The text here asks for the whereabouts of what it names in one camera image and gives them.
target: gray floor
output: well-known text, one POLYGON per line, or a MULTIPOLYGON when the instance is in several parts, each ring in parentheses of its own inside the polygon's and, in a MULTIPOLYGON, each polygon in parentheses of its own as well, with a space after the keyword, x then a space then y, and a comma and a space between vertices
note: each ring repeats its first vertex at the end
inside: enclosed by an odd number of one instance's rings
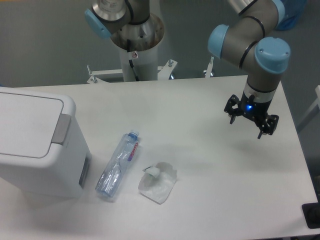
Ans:
MULTIPOLYGON (((0 84, 5 87, 83 84, 92 70, 120 69, 117 50, 88 27, 84 11, 90 0, 0 2, 0 84)), ((274 31, 291 46, 291 61, 282 84, 297 122, 316 99, 320 85, 320 1, 309 0, 297 26, 274 31)), ((151 10, 165 25, 159 64, 178 61, 177 78, 202 77, 210 54, 207 41, 219 24, 233 25, 238 16, 225 0, 151 0, 151 10)), ((219 59, 216 76, 245 74, 219 59)), ((320 114, 300 133, 312 176, 320 175, 320 114)))

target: black object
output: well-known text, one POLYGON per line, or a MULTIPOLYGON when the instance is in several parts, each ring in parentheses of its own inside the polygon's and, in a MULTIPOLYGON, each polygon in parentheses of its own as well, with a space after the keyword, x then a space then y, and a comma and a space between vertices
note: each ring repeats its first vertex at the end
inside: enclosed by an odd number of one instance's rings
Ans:
POLYGON ((230 124, 233 124, 236 117, 244 116, 245 118, 253 121, 255 125, 260 129, 258 139, 262 135, 272 135, 277 128, 279 116, 268 115, 267 110, 271 103, 268 102, 258 103, 254 102, 255 96, 251 95, 249 98, 243 93, 241 100, 236 95, 232 95, 224 111, 229 114, 231 120, 230 124))
POLYGON ((306 203, 302 205, 302 211, 308 228, 320 228, 320 203, 306 203))
POLYGON ((79 185, 82 188, 84 188, 84 185, 85 185, 85 181, 86 181, 87 174, 88 174, 88 169, 89 169, 89 166, 90 166, 90 161, 91 161, 91 159, 88 158, 88 157, 86 157, 85 160, 84 160, 82 172, 81 172, 80 179, 79 179, 79 185))

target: bottle cap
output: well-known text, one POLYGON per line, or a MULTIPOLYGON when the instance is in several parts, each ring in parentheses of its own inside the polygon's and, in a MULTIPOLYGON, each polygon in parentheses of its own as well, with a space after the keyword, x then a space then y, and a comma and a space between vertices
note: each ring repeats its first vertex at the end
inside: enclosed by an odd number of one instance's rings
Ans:
POLYGON ((139 137, 139 132, 137 130, 131 130, 129 133, 139 137))

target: black cable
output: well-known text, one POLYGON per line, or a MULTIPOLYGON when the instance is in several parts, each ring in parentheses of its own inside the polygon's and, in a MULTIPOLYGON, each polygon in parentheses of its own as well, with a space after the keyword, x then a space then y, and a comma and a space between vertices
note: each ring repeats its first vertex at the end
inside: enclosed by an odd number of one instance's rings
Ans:
MULTIPOLYGON (((130 52, 130 45, 131 45, 131 41, 129 40, 129 39, 127 39, 126 40, 126 51, 127 51, 127 53, 129 53, 130 52)), ((130 67, 131 67, 131 69, 132 69, 132 72, 133 72, 133 75, 134 75, 134 78, 135 78, 135 80, 137 81, 137 82, 140 82, 140 79, 139 79, 139 77, 138 77, 138 75, 137 75, 137 72, 136 72, 136 70, 134 69, 134 63, 133 63, 133 61, 130 59, 129 60, 129 64, 130 64, 130 67)))

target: cylindrical robot mount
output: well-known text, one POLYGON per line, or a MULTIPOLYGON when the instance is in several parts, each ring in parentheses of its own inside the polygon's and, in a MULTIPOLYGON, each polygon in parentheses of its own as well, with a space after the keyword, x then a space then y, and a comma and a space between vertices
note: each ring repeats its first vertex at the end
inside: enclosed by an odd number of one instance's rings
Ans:
POLYGON ((158 79, 158 47, 164 33, 163 22, 151 13, 146 22, 127 24, 111 37, 119 48, 125 82, 158 79))

